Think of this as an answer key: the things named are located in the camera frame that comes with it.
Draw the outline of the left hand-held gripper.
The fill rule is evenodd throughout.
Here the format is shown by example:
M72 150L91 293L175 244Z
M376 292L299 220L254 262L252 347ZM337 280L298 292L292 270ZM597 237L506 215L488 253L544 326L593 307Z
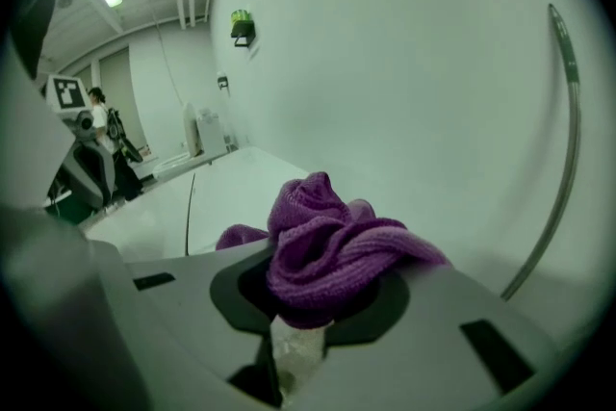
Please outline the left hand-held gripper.
M52 74L45 99L75 138L61 165L68 187L91 208L103 209L115 189L115 166L112 154L98 141L85 86L77 77Z

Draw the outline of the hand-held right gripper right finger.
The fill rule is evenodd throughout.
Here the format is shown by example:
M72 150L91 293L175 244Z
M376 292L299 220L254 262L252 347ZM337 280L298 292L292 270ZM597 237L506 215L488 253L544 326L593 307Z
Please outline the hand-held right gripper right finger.
M496 410L557 358L550 337L497 295L446 267L380 277L329 326L325 356L293 410Z

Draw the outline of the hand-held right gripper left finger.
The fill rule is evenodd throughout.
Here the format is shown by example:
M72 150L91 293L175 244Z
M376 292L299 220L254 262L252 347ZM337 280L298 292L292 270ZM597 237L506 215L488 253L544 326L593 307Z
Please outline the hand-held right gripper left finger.
M197 375L240 400L279 409L270 324L278 307L266 283L273 248L262 240L221 251L130 265L139 299L192 357Z

